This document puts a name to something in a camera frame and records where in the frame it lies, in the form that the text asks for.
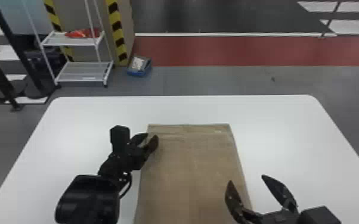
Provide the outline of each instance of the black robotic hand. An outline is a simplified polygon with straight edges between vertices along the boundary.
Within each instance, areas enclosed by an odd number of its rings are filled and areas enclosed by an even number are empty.
[[[288,188],[280,181],[262,175],[266,186],[281,204],[282,209],[266,214],[259,214],[243,207],[242,200],[232,181],[225,191],[225,203],[234,220],[239,224],[341,224],[334,214],[325,206],[298,212],[298,205]]]
[[[142,145],[147,137],[147,133],[141,133],[130,139],[129,128],[123,126],[110,129],[113,152],[101,165],[98,175],[75,177],[58,202],[55,221],[60,224],[117,223],[120,199],[132,185],[131,172],[140,170],[159,146],[156,135]]]

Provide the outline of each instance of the black equipment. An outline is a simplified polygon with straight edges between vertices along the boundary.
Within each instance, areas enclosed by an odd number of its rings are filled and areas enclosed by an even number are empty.
[[[110,129],[113,152],[101,165],[98,175],[75,177],[58,202],[55,221],[60,224],[117,223],[120,199],[132,185],[131,172],[140,170],[159,145],[156,135],[141,145],[147,137],[147,133],[140,133],[130,139],[129,128],[123,126]]]
[[[4,19],[4,16],[0,10],[0,28],[3,31],[5,37],[8,39],[12,48],[16,52],[19,57],[22,65],[27,71],[28,76],[30,77],[32,82],[29,82],[29,85],[25,89],[25,96],[31,99],[40,99],[43,97],[50,96],[56,89],[54,82],[49,79],[40,79],[36,74],[36,71],[33,69],[32,65],[29,63],[26,54],[23,51],[21,43],[17,41],[17,38],[14,36],[10,27]]]
[[[24,105],[19,104],[15,98],[23,95],[26,83],[22,81],[9,81],[0,69],[0,99],[8,100],[13,106],[11,111],[20,111]]]
[[[306,209],[298,212],[298,205],[288,190],[280,181],[266,175],[262,175],[266,186],[283,207],[280,211],[267,214],[255,213],[243,207],[241,198],[232,181],[228,182],[225,192],[225,203],[239,224],[341,224],[334,214],[326,207]]]

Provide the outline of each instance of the white table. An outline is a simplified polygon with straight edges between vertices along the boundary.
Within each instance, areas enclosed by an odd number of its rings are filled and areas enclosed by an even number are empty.
[[[277,95],[59,98],[1,186],[0,224],[55,223],[68,184],[96,173],[110,153],[109,129],[125,125],[133,134],[149,123],[229,123],[256,211],[280,208],[260,178],[267,174],[290,188],[300,209],[326,205],[344,224],[359,223],[359,157],[315,98]],[[139,175],[120,224],[132,224]]]

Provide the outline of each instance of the hazard stripe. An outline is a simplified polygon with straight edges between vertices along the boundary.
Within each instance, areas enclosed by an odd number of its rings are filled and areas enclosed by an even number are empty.
[[[122,30],[121,15],[118,9],[117,0],[106,0],[109,22],[113,32],[115,51],[120,66],[128,65],[128,53],[126,51],[124,32]]]
[[[59,19],[58,15],[57,15],[57,13],[55,11],[55,6],[54,6],[54,3],[53,3],[53,0],[44,0],[44,4],[45,4],[47,14],[49,15],[50,22],[53,25],[54,30],[57,31],[57,32],[62,32],[63,27],[61,25],[61,22],[60,22],[60,19]],[[69,61],[74,61],[72,48],[68,48],[68,47],[65,46],[65,47],[62,47],[60,49],[67,56]]]

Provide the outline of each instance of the white wall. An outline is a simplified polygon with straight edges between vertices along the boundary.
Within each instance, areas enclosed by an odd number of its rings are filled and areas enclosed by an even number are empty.
[[[26,3],[38,32],[49,33],[51,31],[50,20],[43,0],[0,0],[0,10],[13,33],[33,34],[22,1]]]

